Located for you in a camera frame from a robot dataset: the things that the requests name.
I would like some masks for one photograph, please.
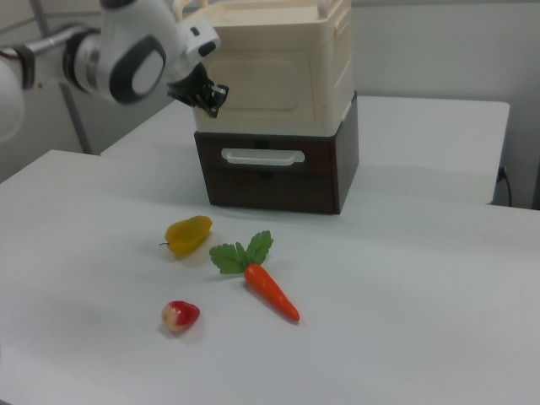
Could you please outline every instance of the plastic storage box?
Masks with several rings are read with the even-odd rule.
[[[191,0],[176,1],[181,19]],[[216,29],[204,60],[230,88],[217,119],[195,111],[200,132],[329,137],[354,93],[350,0],[223,1],[190,14]]]

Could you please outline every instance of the drawer handle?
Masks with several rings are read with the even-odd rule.
[[[300,150],[225,148],[221,156],[232,165],[291,166],[305,160]]]

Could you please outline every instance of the toy carrot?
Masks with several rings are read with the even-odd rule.
[[[264,230],[253,238],[247,247],[236,242],[236,245],[219,245],[210,249],[212,262],[219,268],[221,274],[244,273],[247,285],[259,294],[268,304],[291,321],[298,322],[300,314],[290,303],[283,291],[262,268],[273,239],[270,232]]]

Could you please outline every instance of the table surface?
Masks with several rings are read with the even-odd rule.
[[[192,163],[50,152],[0,185],[0,399],[540,402],[537,212],[373,192],[358,176],[341,215],[217,208]],[[176,260],[165,229],[197,214],[213,231]],[[260,230],[299,325],[209,260]],[[170,300],[202,312],[180,337],[160,324]]]
[[[363,189],[491,203],[509,105],[360,96],[358,170]],[[197,165],[191,110],[171,103],[102,156]]]

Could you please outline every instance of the carrot leaf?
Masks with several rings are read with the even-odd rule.
[[[250,263],[262,264],[272,247],[273,239],[269,230],[259,232],[251,238],[250,245],[247,247],[246,255]]]
[[[221,274],[240,274],[246,269],[246,251],[237,243],[235,245],[223,244],[210,249],[212,263],[215,264]]]
[[[251,263],[247,258],[244,246],[242,246],[240,242],[236,242],[236,252],[238,253],[238,257],[242,260],[242,266],[244,267],[244,269],[246,269],[246,267],[248,267]]]

